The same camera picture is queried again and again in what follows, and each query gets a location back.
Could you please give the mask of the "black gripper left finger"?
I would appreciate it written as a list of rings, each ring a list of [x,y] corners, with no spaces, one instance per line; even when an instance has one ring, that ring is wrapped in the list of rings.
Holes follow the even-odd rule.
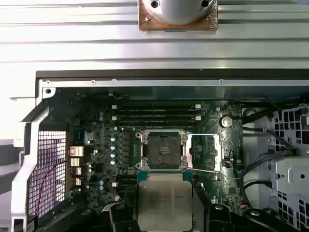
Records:
[[[126,204],[108,204],[100,213],[90,211],[72,226],[73,232],[136,232],[137,221]]]

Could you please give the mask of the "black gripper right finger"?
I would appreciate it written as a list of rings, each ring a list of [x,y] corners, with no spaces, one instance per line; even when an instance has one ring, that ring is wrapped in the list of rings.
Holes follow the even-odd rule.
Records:
[[[225,205],[211,203],[202,190],[193,190],[194,220],[201,232],[295,232],[297,229],[260,209],[242,216]]]

